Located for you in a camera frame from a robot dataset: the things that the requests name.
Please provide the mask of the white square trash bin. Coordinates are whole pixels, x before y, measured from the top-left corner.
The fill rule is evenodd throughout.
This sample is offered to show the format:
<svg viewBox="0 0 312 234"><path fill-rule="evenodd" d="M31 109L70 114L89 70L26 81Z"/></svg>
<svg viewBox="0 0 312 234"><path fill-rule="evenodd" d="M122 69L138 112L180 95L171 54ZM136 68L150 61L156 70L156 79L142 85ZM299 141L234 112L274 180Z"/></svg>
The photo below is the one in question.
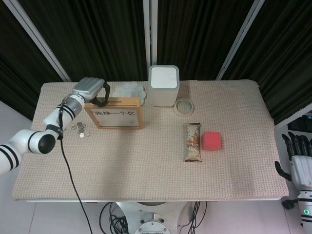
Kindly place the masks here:
<svg viewBox="0 0 312 234"><path fill-rule="evenodd" d="M179 68L175 65L153 65L149 68L148 97L154 107L172 107L179 91Z"/></svg>

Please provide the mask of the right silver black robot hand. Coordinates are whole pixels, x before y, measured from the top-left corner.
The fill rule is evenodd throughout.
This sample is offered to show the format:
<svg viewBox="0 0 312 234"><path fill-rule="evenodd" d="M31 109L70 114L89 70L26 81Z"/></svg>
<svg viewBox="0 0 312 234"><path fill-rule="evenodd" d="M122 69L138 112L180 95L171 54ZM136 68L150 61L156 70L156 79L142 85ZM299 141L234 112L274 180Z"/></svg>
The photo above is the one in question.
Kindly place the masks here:
<svg viewBox="0 0 312 234"><path fill-rule="evenodd" d="M288 132L283 134L291 172L287 173L278 161L274 162L277 173L300 191L312 191L312 139Z"/></svg>

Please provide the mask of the white flower-shaped plate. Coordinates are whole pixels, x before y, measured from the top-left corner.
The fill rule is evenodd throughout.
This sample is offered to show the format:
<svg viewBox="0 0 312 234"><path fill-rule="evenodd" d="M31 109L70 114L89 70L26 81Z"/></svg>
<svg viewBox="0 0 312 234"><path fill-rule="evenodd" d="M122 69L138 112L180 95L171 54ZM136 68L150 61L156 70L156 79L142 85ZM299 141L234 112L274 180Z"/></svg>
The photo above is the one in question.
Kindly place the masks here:
<svg viewBox="0 0 312 234"><path fill-rule="evenodd" d="M144 87L137 82L123 82L117 85L112 93L114 98L139 98L140 105L144 104L146 92Z"/></svg>

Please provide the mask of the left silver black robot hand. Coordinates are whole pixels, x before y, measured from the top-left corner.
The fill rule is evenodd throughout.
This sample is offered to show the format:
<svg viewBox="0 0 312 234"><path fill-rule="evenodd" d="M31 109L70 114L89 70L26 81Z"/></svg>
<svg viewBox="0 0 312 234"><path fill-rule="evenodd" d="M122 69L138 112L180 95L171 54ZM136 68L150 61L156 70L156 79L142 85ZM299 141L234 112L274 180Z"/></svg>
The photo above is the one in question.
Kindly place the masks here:
<svg viewBox="0 0 312 234"><path fill-rule="evenodd" d="M104 88L105 98L97 98L99 92ZM73 95L82 97L85 103L92 103L97 107L104 107L109 103L110 85L101 78L84 77L72 89Z"/></svg>

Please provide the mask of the wooden coin bank box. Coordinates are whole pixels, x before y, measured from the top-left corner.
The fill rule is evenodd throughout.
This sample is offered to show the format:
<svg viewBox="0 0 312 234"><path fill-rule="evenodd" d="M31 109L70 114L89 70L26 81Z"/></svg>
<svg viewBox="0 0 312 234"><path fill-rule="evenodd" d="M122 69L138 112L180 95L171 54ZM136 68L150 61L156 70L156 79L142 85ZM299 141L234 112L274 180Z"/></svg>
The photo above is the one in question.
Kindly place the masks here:
<svg viewBox="0 0 312 234"><path fill-rule="evenodd" d="M143 115L138 97L102 97L86 103L84 109L99 129L135 130L143 128Z"/></svg>

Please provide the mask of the black caster wheel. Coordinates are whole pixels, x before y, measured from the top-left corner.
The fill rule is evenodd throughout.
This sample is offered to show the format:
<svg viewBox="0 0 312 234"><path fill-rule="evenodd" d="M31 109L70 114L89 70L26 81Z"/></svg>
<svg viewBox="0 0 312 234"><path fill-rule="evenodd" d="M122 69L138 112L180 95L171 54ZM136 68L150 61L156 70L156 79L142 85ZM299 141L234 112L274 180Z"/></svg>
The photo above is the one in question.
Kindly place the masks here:
<svg viewBox="0 0 312 234"><path fill-rule="evenodd" d="M298 203L297 199L287 199L283 200L281 204L286 210L291 210L295 207L296 203Z"/></svg>

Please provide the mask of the pink foam cube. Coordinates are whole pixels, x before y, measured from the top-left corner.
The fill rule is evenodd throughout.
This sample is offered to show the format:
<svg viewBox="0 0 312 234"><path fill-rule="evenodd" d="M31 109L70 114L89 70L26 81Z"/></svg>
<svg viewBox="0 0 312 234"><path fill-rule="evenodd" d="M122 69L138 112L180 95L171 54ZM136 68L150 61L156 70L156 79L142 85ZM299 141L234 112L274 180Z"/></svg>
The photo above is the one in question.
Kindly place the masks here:
<svg viewBox="0 0 312 234"><path fill-rule="evenodd" d="M205 131L201 136L201 148L204 151L218 151L221 149L221 133Z"/></svg>

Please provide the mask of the black pleated curtain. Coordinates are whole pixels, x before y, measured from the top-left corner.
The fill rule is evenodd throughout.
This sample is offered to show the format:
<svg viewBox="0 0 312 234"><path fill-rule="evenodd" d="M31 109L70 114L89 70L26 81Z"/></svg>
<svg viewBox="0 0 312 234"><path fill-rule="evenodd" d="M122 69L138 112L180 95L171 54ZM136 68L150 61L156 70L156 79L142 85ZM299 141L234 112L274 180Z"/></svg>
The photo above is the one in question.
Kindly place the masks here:
<svg viewBox="0 0 312 234"><path fill-rule="evenodd" d="M312 0L265 0L222 78L255 81L275 124L312 103Z"/></svg>
<svg viewBox="0 0 312 234"><path fill-rule="evenodd" d="M158 0L157 64L216 79L254 0Z"/></svg>
<svg viewBox="0 0 312 234"><path fill-rule="evenodd" d="M61 78L0 0L0 101L33 119L41 87Z"/></svg>
<svg viewBox="0 0 312 234"><path fill-rule="evenodd" d="M74 82L146 81L142 0L19 0Z"/></svg>

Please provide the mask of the white metal partition post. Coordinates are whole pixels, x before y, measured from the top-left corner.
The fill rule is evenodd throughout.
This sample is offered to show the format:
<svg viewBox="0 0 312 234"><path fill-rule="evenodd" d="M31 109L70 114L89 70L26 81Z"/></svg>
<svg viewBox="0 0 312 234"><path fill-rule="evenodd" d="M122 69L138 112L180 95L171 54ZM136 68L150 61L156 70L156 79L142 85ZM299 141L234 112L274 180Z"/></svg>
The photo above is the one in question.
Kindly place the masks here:
<svg viewBox="0 0 312 234"><path fill-rule="evenodd" d="M10 10L10 12L13 14L15 19L19 22L19 24L22 26L22 28L25 30L25 32L28 34L28 36L31 38L31 40L34 42L36 47L41 51L43 56L47 59L49 64L52 66L52 68L55 70L55 72L58 74L58 76L63 80L64 82L71 82L71 79L69 75L64 70L63 66L45 41L45 39L42 37L41 33L37 29L37 27L34 25L28 14L25 12L22 5L19 3L18 0L2 0L3 3L6 5L6 7Z"/></svg>
<svg viewBox="0 0 312 234"><path fill-rule="evenodd" d="M265 1L266 0L254 0L253 1L251 8L249 9L245 17L215 80L222 80L225 72L227 71L229 65L231 64L234 56L236 55L238 49L240 48L244 38L246 37L250 27L252 26L255 18L257 17Z"/></svg>
<svg viewBox="0 0 312 234"><path fill-rule="evenodd" d="M147 71L157 65L158 0L142 0Z"/></svg>

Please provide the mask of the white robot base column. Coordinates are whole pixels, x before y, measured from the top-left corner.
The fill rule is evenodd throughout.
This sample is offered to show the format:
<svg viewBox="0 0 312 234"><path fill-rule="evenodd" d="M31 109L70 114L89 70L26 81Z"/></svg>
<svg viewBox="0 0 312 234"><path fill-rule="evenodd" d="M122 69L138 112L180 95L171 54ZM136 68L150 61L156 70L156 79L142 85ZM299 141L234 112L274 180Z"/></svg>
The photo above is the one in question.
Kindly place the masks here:
<svg viewBox="0 0 312 234"><path fill-rule="evenodd" d="M178 219L187 202L117 202L129 234L177 234Z"/></svg>

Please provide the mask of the beige woven tablecloth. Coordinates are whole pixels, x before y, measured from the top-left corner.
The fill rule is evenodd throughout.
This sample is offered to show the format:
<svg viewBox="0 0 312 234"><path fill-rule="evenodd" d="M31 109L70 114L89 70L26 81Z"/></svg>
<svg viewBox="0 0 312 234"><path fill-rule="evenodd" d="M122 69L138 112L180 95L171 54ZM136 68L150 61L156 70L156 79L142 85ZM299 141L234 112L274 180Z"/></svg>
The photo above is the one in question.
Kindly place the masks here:
<svg viewBox="0 0 312 234"><path fill-rule="evenodd" d="M26 154L15 200L220 201L280 199L289 194L275 170L278 151L271 118L255 81L182 81L179 98L195 106L188 117L173 108L142 106L141 130L100 130L85 111L80 138L67 127L46 155ZM186 124L221 133L221 149L185 162Z"/></svg>

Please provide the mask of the brown snack bar wrapper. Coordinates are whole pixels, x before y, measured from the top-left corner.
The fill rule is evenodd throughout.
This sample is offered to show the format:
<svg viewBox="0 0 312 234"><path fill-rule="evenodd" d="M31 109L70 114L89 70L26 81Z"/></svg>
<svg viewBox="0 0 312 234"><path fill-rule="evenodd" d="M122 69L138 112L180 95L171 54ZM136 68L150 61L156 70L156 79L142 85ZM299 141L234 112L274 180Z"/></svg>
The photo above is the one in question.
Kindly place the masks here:
<svg viewBox="0 0 312 234"><path fill-rule="evenodd" d="M200 127L200 122L186 124L187 152L184 158L185 162L202 161L200 154Z"/></svg>

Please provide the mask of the masking tape roll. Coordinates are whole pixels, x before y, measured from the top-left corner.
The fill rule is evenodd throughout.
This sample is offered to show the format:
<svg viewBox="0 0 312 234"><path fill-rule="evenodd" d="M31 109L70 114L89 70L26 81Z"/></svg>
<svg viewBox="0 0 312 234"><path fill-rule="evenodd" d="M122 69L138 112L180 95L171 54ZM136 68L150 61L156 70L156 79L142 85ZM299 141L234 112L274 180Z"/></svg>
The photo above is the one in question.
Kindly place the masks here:
<svg viewBox="0 0 312 234"><path fill-rule="evenodd" d="M186 98L181 98L174 105L175 112L181 117L187 117L194 111L194 104Z"/></svg>

